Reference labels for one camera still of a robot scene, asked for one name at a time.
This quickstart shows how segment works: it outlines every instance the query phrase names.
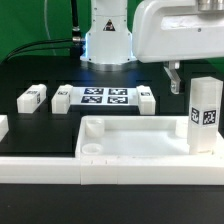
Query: black cable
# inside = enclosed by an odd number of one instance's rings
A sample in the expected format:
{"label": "black cable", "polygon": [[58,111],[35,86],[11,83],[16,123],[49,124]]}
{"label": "black cable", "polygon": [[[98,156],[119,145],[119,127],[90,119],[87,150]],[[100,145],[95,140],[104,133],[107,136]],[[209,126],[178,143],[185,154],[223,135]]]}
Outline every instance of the black cable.
{"label": "black cable", "polygon": [[37,42],[32,42],[29,44],[25,44],[22,45],[21,47],[18,47],[16,49],[14,49],[13,51],[11,51],[0,63],[0,65],[4,64],[5,62],[8,61],[8,59],[14,55],[17,52],[22,51],[23,49],[29,48],[29,47],[33,47],[33,46],[37,46],[37,45],[45,45],[45,44],[59,44],[59,43],[72,43],[72,39],[58,39],[58,40],[45,40],[45,41],[37,41]]}
{"label": "black cable", "polygon": [[29,50],[24,50],[24,51],[18,51],[18,52],[14,52],[13,54],[10,54],[10,56],[7,56],[2,62],[6,63],[7,61],[9,61],[12,57],[18,55],[18,54],[23,54],[23,53],[28,53],[28,52],[32,52],[32,51],[44,51],[44,50],[62,50],[62,49],[70,49],[70,47],[45,47],[45,48],[34,48],[34,49],[29,49]]}
{"label": "black cable", "polygon": [[77,1],[71,0],[72,5],[72,24],[73,27],[79,27]]}

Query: white cube with marker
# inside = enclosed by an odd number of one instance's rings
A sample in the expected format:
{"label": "white cube with marker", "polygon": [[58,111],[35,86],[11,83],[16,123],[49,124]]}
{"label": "white cube with marker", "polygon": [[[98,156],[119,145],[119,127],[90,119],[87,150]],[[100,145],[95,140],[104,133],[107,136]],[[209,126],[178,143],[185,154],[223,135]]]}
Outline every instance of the white cube with marker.
{"label": "white cube with marker", "polygon": [[60,86],[55,93],[51,105],[53,114],[67,114],[71,104],[71,93],[73,86]]}
{"label": "white cube with marker", "polygon": [[140,114],[155,115],[156,101],[149,86],[138,86],[137,97]]}
{"label": "white cube with marker", "polygon": [[32,114],[46,99],[46,91],[43,84],[32,85],[17,99],[18,112]]}
{"label": "white cube with marker", "polygon": [[9,131],[8,119],[6,115],[0,115],[0,142]]}

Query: black and white pattern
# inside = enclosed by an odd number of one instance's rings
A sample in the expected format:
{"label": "black and white pattern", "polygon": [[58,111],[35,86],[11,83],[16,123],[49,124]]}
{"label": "black and white pattern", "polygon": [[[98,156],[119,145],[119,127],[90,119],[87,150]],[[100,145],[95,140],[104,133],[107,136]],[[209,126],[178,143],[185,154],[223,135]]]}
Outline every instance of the black and white pattern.
{"label": "black and white pattern", "polygon": [[103,88],[86,88],[84,94],[88,95],[102,95],[104,92]]}
{"label": "black and white pattern", "polygon": [[151,96],[150,92],[141,92],[141,96]]}
{"label": "black and white pattern", "polygon": [[37,104],[40,103],[40,93],[37,95]]}
{"label": "black and white pattern", "polygon": [[216,123],[216,110],[205,111],[203,116],[203,125]]}
{"label": "black and white pattern", "polygon": [[108,104],[128,104],[128,97],[108,97]]}
{"label": "black and white pattern", "polygon": [[37,94],[38,93],[38,91],[28,91],[26,94]]}
{"label": "black and white pattern", "polygon": [[109,89],[109,95],[128,95],[127,89]]}
{"label": "black and white pattern", "polygon": [[68,94],[68,92],[67,91],[59,91],[58,92],[58,95],[63,95],[63,96],[65,96],[65,95],[67,95]]}
{"label": "black and white pattern", "polygon": [[98,104],[102,103],[102,96],[84,96],[81,103]]}
{"label": "black and white pattern", "polygon": [[200,112],[198,110],[196,110],[195,108],[192,107],[191,120],[194,123],[199,124],[199,118],[200,118]]}

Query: white block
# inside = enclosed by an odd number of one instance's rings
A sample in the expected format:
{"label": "white block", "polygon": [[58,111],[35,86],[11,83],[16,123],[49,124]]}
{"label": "white block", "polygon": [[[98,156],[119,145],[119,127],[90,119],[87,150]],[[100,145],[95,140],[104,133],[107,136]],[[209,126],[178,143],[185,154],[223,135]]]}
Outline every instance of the white block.
{"label": "white block", "polygon": [[46,91],[43,84],[32,85],[17,99],[18,112],[32,114],[46,99]]}
{"label": "white block", "polygon": [[71,93],[73,86],[60,86],[55,93],[51,105],[53,114],[67,114],[71,104]]}
{"label": "white block", "polygon": [[149,86],[138,86],[138,107],[141,115],[155,115],[156,101]]}
{"label": "white block", "polygon": [[9,131],[8,119],[6,115],[0,115],[0,142]]}
{"label": "white block", "polygon": [[216,144],[223,82],[212,78],[191,81],[187,142],[190,154],[212,153]]}

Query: white tray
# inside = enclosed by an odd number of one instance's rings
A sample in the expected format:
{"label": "white tray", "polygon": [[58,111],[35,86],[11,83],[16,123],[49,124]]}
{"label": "white tray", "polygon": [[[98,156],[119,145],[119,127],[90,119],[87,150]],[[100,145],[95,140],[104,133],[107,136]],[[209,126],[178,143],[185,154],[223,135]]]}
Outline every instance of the white tray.
{"label": "white tray", "polygon": [[84,117],[76,147],[81,183],[224,184],[223,138],[217,135],[215,154],[189,155],[187,139],[175,135],[179,118]]}

